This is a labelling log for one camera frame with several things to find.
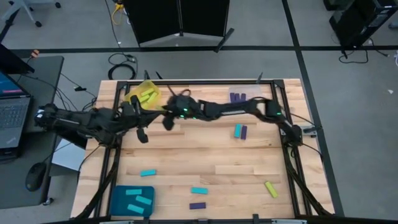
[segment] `desk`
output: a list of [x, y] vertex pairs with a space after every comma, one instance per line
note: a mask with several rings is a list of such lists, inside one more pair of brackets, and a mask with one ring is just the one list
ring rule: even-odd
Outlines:
[[[299, 79], [284, 80], [292, 113], [310, 118]], [[97, 107], [113, 107], [117, 81], [102, 81]], [[158, 84], [162, 102], [170, 96], [166, 86]], [[189, 88], [192, 97], [217, 103], [228, 102], [230, 85], [173, 85], [174, 92]], [[271, 98], [270, 86], [261, 86], [262, 94]], [[227, 116], [207, 123], [176, 120], [166, 131], [162, 118], [146, 130], [149, 143], [141, 144], [135, 130], [123, 137], [116, 185], [151, 185], [155, 187], [155, 212], [151, 220], [181, 219], [248, 219], [294, 217], [279, 130], [273, 124], [259, 122], [248, 115]], [[236, 123], [248, 126], [245, 141], [233, 137]], [[294, 118], [295, 124], [307, 123]], [[317, 140], [304, 137], [304, 143], [317, 148]], [[86, 153], [96, 147], [88, 144]], [[305, 146], [299, 147], [307, 187], [331, 213], [333, 205], [325, 171], [319, 155]], [[98, 188], [104, 150], [100, 149], [81, 169], [71, 217], [78, 215]], [[157, 175], [142, 178], [141, 170], [156, 169]], [[279, 197], [272, 198], [263, 183], [274, 184]], [[190, 187], [206, 187], [208, 195], [193, 195]], [[304, 212], [300, 190], [296, 187], [301, 213]], [[105, 192], [101, 216], [106, 215], [109, 192]], [[206, 202], [203, 210], [189, 210], [189, 203]], [[113, 217], [113, 219], [137, 217]]]
[[[53, 86], [58, 85], [60, 72], [63, 64], [63, 57], [40, 57], [31, 60], [29, 63], [35, 73], [32, 77], [38, 77], [41, 80], [49, 82]], [[36, 112], [35, 105], [44, 99], [48, 103], [53, 102], [55, 90], [47, 84], [22, 77], [19, 81], [22, 87], [35, 97], [33, 107], [28, 115], [27, 124], [32, 124]], [[21, 139], [21, 157], [8, 164], [0, 164], [0, 209], [26, 207], [41, 204], [45, 202], [50, 186], [50, 157], [47, 159], [47, 170], [44, 182], [39, 190], [29, 192], [25, 188], [25, 178], [28, 170], [33, 164], [43, 161], [55, 149], [57, 135], [54, 133], [24, 133]]]

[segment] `laptop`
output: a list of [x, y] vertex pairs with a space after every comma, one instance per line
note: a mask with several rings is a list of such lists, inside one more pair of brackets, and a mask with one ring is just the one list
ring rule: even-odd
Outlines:
[[31, 101], [17, 82], [0, 71], [0, 159], [18, 147]]

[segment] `laptop keyboard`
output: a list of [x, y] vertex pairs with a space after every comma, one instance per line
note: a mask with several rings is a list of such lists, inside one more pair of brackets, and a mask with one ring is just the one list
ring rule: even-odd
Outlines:
[[22, 126], [27, 105], [0, 105], [0, 128]]

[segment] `wooden table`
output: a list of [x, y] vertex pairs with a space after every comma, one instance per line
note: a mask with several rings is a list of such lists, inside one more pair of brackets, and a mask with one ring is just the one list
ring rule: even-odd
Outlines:
[[[299, 79], [286, 79], [285, 89], [292, 113], [310, 119], [302, 84]], [[102, 81], [96, 107], [112, 108], [117, 81]], [[229, 85], [179, 85], [174, 92], [189, 88], [192, 97], [217, 103], [228, 102]], [[170, 93], [165, 86], [162, 102]], [[272, 98], [271, 88], [261, 86], [264, 97]], [[308, 125], [295, 118], [295, 124]], [[151, 185], [155, 187], [155, 212], [152, 220], [174, 219], [240, 219], [294, 217], [287, 174], [282, 155], [279, 130], [274, 124], [260, 122], [242, 114], [222, 117], [214, 122], [176, 120], [172, 131], [166, 131], [162, 118], [146, 130], [149, 143], [141, 144], [135, 130], [123, 137], [117, 185]], [[245, 141], [233, 137], [235, 124], [248, 126]], [[304, 143], [317, 148], [317, 140], [304, 137]], [[97, 143], [90, 141], [86, 154]], [[307, 187], [317, 200], [333, 213], [328, 184], [318, 153], [299, 147]], [[81, 168], [71, 217], [78, 215], [98, 188], [104, 149], [97, 150]], [[145, 169], [156, 169], [157, 175], [140, 177]], [[264, 182], [272, 182], [279, 197], [272, 198]], [[194, 195], [191, 187], [206, 187], [208, 195]], [[299, 188], [300, 211], [304, 213]], [[109, 191], [104, 194], [101, 215], [106, 214]], [[189, 203], [206, 202], [207, 208], [190, 210]], [[113, 217], [137, 219], [137, 217]]]

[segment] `yellow-green block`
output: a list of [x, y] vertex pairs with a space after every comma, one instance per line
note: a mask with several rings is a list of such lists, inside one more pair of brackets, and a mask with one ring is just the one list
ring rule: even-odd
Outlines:
[[150, 103], [152, 100], [154, 100], [156, 96], [157, 96], [157, 93], [151, 94], [151, 96], [150, 96], [150, 98], [148, 100], [148, 103]]
[[266, 188], [268, 189], [269, 193], [272, 195], [273, 198], [278, 197], [278, 193], [276, 192], [275, 188], [272, 186], [270, 182], [266, 182], [264, 184]]
[[142, 103], [142, 102], [144, 102], [144, 101], [146, 101], [148, 99], [149, 99], [149, 95], [146, 95], [146, 96], [143, 96], [143, 97], [139, 98], [139, 102]]
[[150, 88], [149, 90], [147, 90], [147, 91], [145, 91], [145, 92], [142, 92], [141, 93], [141, 96], [145, 96], [145, 95], [148, 95], [149, 93], [152, 93], [153, 91], [155, 91], [153, 88]]

